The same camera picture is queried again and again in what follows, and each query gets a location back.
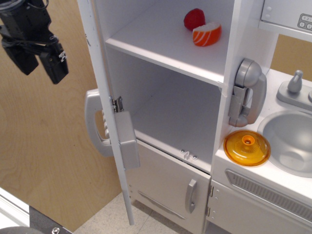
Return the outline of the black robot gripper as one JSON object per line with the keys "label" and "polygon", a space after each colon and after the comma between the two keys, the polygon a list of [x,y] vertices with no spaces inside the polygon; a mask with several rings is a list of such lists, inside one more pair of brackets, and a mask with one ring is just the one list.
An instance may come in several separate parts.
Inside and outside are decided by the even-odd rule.
{"label": "black robot gripper", "polygon": [[69,73],[67,55],[59,39],[50,30],[48,0],[2,0],[0,2],[1,45],[14,64],[26,75],[41,63],[53,84]]}

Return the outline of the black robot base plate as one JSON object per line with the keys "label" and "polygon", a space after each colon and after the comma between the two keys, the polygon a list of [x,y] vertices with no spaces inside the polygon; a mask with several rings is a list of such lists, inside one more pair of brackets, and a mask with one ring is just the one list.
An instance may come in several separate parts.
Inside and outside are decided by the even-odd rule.
{"label": "black robot base plate", "polygon": [[41,214],[34,208],[29,211],[20,207],[0,210],[2,234],[70,234],[71,231]]}

